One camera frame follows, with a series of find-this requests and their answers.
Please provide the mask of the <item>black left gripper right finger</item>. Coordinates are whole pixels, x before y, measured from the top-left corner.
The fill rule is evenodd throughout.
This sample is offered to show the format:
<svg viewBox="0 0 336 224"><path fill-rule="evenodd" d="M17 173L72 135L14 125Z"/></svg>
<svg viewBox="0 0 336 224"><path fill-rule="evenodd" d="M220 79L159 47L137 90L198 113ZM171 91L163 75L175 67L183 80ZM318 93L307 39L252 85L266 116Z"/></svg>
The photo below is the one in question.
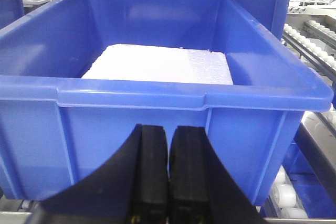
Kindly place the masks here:
<svg viewBox="0 0 336 224"><path fill-rule="evenodd" d="M169 173L170 223L266 223L219 160L204 128L177 127Z"/></svg>

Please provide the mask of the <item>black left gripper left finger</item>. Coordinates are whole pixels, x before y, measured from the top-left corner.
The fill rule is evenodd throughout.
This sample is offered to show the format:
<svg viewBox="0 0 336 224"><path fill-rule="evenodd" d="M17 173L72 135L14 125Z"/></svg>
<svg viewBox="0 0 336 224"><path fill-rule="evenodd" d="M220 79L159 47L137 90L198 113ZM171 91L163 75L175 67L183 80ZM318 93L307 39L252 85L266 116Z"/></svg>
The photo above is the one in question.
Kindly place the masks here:
<svg viewBox="0 0 336 224"><path fill-rule="evenodd" d="M41 201L26 223L166 223L167 206L165 130L137 124L105 163Z"/></svg>

